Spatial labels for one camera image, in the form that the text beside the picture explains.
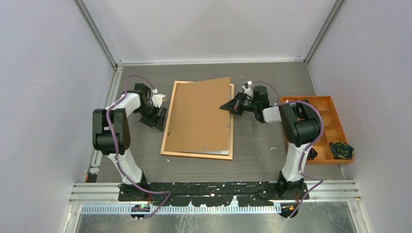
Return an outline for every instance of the cable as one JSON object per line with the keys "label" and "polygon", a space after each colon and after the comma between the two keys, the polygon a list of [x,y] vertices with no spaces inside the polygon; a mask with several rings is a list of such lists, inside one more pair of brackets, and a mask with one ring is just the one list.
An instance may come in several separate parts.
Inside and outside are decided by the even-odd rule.
{"label": "cable", "polygon": [[295,101],[286,101],[286,103],[281,103],[280,105],[284,105],[284,104],[288,104],[288,103],[301,103],[301,104],[304,104],[304,105],[308,106],[309,108],[311,108],[311,109],[316,113],[316,115],[317,115],[318,118],[319,118],[320,124],[321,124],[321,130],[320,130],[320,132],[319,132],[319,135],[315,138],[315,140],[314,140],[313,142],[311,142],[309,145],[307,145],[307,146],[303,149],[302,154],[300,155],[299,167],[298,167],[298,172],[299,172],[303,177],[308,178],[308,179],[310,179],[310,180],[319,181],[319,182],[318,182],[317,184],[315,184],[312,188],[310,188],[310,189],[303,195],[303,197],[302,197],[301,201],[298,203],[297,207],[293,210],[293,212],[291,213],[291,215],[289,215],[288,219],[290,220],[291,217],[295,214],[295,212],[296,212],[297,209],[299,208],[299,206],[302,204],[303,200],[304,200],[304,199],[306,198],[306,196],[309,194],[309,192],[312,191],[313,189],[315,189],[315,188],[316,188],[317,186],[319,186],[321,183],[323,183],[323,181],[325,181],[324,179],[319,179],[319,178],[314,178],[314,177],[308,176],[308,175],[306,175],[305,173],[302,172],[302,164],[303,164],[303,158],[304,158],[305,152],[306,152],[311,146],[313,146],[313,145],[322,137],[322,134],[323,134],[323,132],[324,132],[324,130],[325,130],[325,125],[324,125],[324,122],[323,122],[323,119],[322,119],[322,116],[321,116],[320,112],[319,112],[313,105],[311,105],[310,103],[306,103],[306,102],[300,101],[300,100],[295,100]]}
{"label": "cable", "polygon": [[330,149],[335,159],[351,159],[355,153],[355,149],[346,142],[334,142],[330,144]]}
{"label": "cable", "polygon": [[268,85],[273,91],[275,91],[275,93],[276,93],[276,95],[277,95],[277,102],[276,102],[275,105],[279,105],[279,104],[280,104],[280,95],[279,95],[279,93],[276,91],[276,89],[275,89],[272,85],[270,85],[269,83],[264,82],[264,81],[254,81],[254,82],[255,82],[255,83],[264,83],[264,84]]}
{"label": "cable", "polygon": [[124,94],[125,94],[125,95],[127,95],[127,81],[129,80],[130,77],[138,77],[138,78],[141,78],[141,79],[143,79],[144,81],[146,81],[146,82],[152,87],[152,90],[155,90],[155,89],[156,89],[155,86],[153,86],[153,84],[152,84],[149,80],[147,80],[146,78],[144,78],[144,77],[142,77],[142,76],[140,76],[140,75],[132,74],[132,75],[127,76],[126,80],[124,80]]}
{"label": "cable", "polygon": [[[134,76],[143,78],[143,77],[141,77],[141,76],[139,76],[139,75],[130,75],[129,77],[134,77]],[[152,213],[150,213],[149,215],[146,215],[145,217],[142,218],[142,219],[147,219],[147,218],[149,218],[149,217],[152,217],[152,216],[166,203],[166,201],[169,199],[169,197],[170,197],[170,195],[171,195],[172,193],[171,193],[171,191],[155,192],[155,191],[150,191],[150,190],[147,190],[147,189],[144,189],[144,188],[140,187],[139,185],[137,185],[137,184],[123,171],[123,169],[122,169],[121,166],[120,166],[120,163],[119,163],[119,160],[118,160],[118,157],[119,157],[119,144],[118,144],[118,142],[117,142],[117,137],[116,137],[116,133],[115,133],[115,131],[114,131],[114,129],[113,129],[112,122],[110,121],[110,111],[111,111],[116,105],[118,105],[119,103],[121,103],[121,102],[126,98],[126,96],[127,96],[127,89],[125,90],[124,95],[123,95],[120,99],[118,99],[115,103],[113,103],[110,107],[108,107],[107,110],[106,110],[107,124],[109,125],[110,131],[111,131],[112,136],[113,136],[113,141],[114,141],[115,150],[116,150],[115,161],[116,161],[117,167],[118,167],[118,169],[119,169],[119,172],[120,172],[131,184],[133,184],[136,188],[140,189],[140,190],[143,191],[143,192],[150,193],[150,194],[166,194],[166,193],[167,193],[167,196],[166,196],[165,199],[162,201],[162,203],[161,203]]]}

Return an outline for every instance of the metal edge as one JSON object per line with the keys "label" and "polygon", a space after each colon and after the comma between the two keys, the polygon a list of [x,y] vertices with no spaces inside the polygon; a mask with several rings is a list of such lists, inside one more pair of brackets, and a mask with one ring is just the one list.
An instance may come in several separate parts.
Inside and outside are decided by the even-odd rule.
{"label": "metal edge", "polygon": [[113,57],[113,54],[110,52],[110,49],[107,46],[107,43],[105,42],[102,34],[100,33],[95,23],[94,19],[96,18],[96,15],[92,17],[92,15],[90,14],[90,11],[88,10],[88,7],[86,6],[88,5],[90,8],[90,5],[91,5],[90,1],[88,1],[87,4],[85,3],[85,1],[87,0],[73,0],[73,1],[76,4],[77,8],[79,9],[80,13],[82,14],[83,18],[85,19],[86,24],[88,25],[92,34],[97,40],[97,43],[99,44],[100,48],[103,50],[104,55],[107,57],[112,67],[116,68],[117,62],[115,58]]}
{"label": "metal edge", "polygon": [[306,63],[306,69],[308,70],[310,81],[312,82],[313,90],[315,91],[315,95],[318,95],[318,91],[316,90],[315,82],[313,81],[313,78],[312,78],[312,73],[310,72],[310,69],[309,69],[309,64],[307,64],[307,63]]}
{"label": "metal edge", "polygon": [[[265,181],[265,182],[269,182],[269,183],[276,183],[276,181]],[[317,184],[318,181],[305,181],[306,184]],[[120,183],[74,183],[74,187],[77,186],[117,186]],[[322,184],[319,185],[319,187],[323,187],[326,185],[331,185],[331,184],[355,184],[354,180],[325,180],[323,181]]]}
{"label": "metal edge", "polygon": [[358,233],[369,233],[360,205],[362,202],[348,202],[349,211]]}
{"label": "metal edge", "polygon": [[[268,200],[273,203],[291,203],[293,200]],[[309,203],[321,203],[321,202],[360,202],[361,200],[355,197],[342,197],[342,198],[317,198],[317,199],[307,199],[304,202]],[[71,200],[70,204],[119,204],[124,203],[123,201],[117,201],[117,198],[112,199],[90,199],[90,200]],[[130,201],[130,204],[147,204],[147,201]]]}
{"label": "metal edge", "polygon": [[106,106],[115,102],[116,95],[119,90],[120,79],[121,79],[122,74],[123,74],[123,64],[119,64],[116,69],[115,75],[113,77],[113,81],[111,83],[109,92],[106,95],[106,101],[105,101]]}
{"label": "metal edge", "polygon": [[75,233],[76,232],[82,206],[83,205],[81,204],[70,205],[69,216],[67,218],[67,223],[63,230],[63,233]]}
{"label": "metal edge", "polygon": [[182,61],[182,62],[147,62],[123,63],[125,67],[132,66],[161,66],[161,65],[202,65],[202,64],[237,64],[237,63],[273,63],[273,62],[303,62],[303,59],[256,59],[256,60],[225,60],[225,61]]}
{"label": "metal edge", "polygon": [[359,208],[360,208],[360,212],[362,213],[362,217],[363,217],[363,220],[365,222],[365,225],[366,225],[366,228],[367,228],[368,232],[369,233],[374,233],[375,229],[371,225],[369,215],[367,214],[367,211],[365,209],[366,208],[365,203],[364,202],[359,202]]}
{"label": "metal edge", "polygon": [[[149,204],[151,209],[145,214],[153,213],[154,206]],[[80,214],[87,215],[130,215],[133,203],[118,203],[118,204],[85,204],[83,205]],[[163,206],[156,215],[186,215],[186,214],[273,214],[281,213],[281,204],[274,203],[272,206],[239,206],[237,203],[230,203],[227,206]]]}
{"label": "metal edge", "polygon": [[322,28],[320,29],[318,35],[316,36],[315,41],[313,42],[312,46],[309,49],[308,55],[306,56],[306,59],[304,62],[306,64],[309,64],[310,60],[312,59],[314,53],[319,47],[319,44],[321,43],[322,39],[324,38],[326,32],[328,31],[330,25],[332,24],[333,20],[335,19],[336,15],[338,14],[342,4],[345,2],[345,0],[336,0],[335,4],[333,5],[332,9],[329,12],[329,15],[326,18],[325,23],[323,24]]}

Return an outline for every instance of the metal floor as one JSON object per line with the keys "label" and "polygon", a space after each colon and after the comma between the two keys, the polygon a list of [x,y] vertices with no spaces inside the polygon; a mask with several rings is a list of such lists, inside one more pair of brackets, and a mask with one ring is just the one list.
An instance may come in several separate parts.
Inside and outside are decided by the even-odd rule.
{"label": "metal floor", "polygon": [[[228,76],[235,84],[235,94],[243,83],[252,80],[271,83],[281,96],[315,95],[309,72],[305,63],[301,62],[124,67],[118,97],[124,91],[125,78],[131,74],[149,79],[158,92],[168,98],[172,94],[174,81],[201,81]],[[133,89],[134,84],[140,82],[142,80],[138,78],[130,78],[128,89]],[[269,98],[271,103],[277,101],[271,90]],[[163,106],[169,108],[169,104],[167,101]],[[149,182],[277,180],[286,161],[280,123],[261,124],[252,113],[235,116],[232,161],[160,155],[163,133],[143,125],[139,120],[138,114],[128,118],[132,138],[130,148]],[[338,165],[307,165],[305,173],[325,179],[342,179]],[[97,182],[121,182],[119,172],[105,156]]]}
{"label": "metal floor", "polygon": [[290,222],[278,214],[159,215],[133,221],[129,215],[81,215],[77,233],[355,233],[347,202],[304,202]]}

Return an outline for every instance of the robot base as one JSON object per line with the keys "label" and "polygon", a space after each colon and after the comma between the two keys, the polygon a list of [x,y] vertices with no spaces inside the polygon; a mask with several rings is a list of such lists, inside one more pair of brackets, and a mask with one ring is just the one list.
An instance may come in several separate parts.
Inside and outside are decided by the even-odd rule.
{"label": "robot base", "polygon": [[265,192],[259,192],[259,196],[265,200],[273,198],[276,198],[277,200],[301,200],[307,190],[308,187],[303,179],[295,182],[287,182],[281,171],[276,185],[265,190]]}
{"label": "robot base", "polygon": [[[142,179],[140,183],[138,183],[140,187],[144,189],[149,189],[149,185],[147,184],[147,179],[144,173],[142,172]],[[119,184],[119,201],[140,201],[147,199],[147,193],[137,189],[133,184]]]}
{"label": "robot base", "polygon": [[[207,207],[228,206],[232,200],[236,198],[239,207],[248,206],[273,206],[273,200],[288,200],[281,204],[281,216],[288,217],[296,208],[297,195],[296,190],[289,192],[278,192],[278,183],[270,181],[261,182],[151,182],[147,185],[148,190],[164,191],[170,190],[171,197],[166,201],[165,206],[189,206],[189,204],[200,207],[206,205]],[[303,183],[300,190],[307,189],[306,184]],[[149,200],[149,196],[136,189],[133,185],[120,185],[119,201],[150,201],[154,206],[158,206],[166,197],[166,195],[153,195]],[[142,215],[141,212],[147,212],[145,207],[138,206],[133,216]]]}
{"label": "robot base", "polygon": [[[294,211],[294,209],[297,207],[297,205],[290,206],[290,205],[285,205],[285,204],[281,204],[280,206],[282,208],[282,212],[280,213],[280,216],[285,217],[285,218],[289,217]],[[296,210],[296,212],[293,214],[293,216],[291,216],[291,218],[295,217],[297,215],[297,212],[299,212],[299,209]]]}

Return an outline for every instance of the wooden frame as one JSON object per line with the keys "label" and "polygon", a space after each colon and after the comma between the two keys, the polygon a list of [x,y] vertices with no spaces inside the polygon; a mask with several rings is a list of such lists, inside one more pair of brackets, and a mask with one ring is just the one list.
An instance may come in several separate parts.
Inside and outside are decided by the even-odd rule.
{"label": "wooden frame", "polygon": [[[168,129],[169,129],[169,119],[170,119],[170,116],[171,116],[171,113],[172,113],[174,95],[176,94],[177,85],[181,84],[181,83],[191,83],[191,82],[174,81],[173,92],[172,92],[172,96],[171,96],[171,100],[170,100],[168,118],[166,119],[166,127],[165,127],[165,131],[164,131],[164,134],[163,134],[163,141],[162,141],[162,147],[160,149],[160,154],[161,155],[171,155],[171,156],[181,156],[181,157],[191,157],[191,158],[233,160],[233,120],[234,120],[233,114],[230,114],[229,154],[228,155],[165,151],[167,132],[168,132]],[[230,84],[230,88],[231,88],[231,98],[233,99],[234,95],[235,95],[235,85]]]}

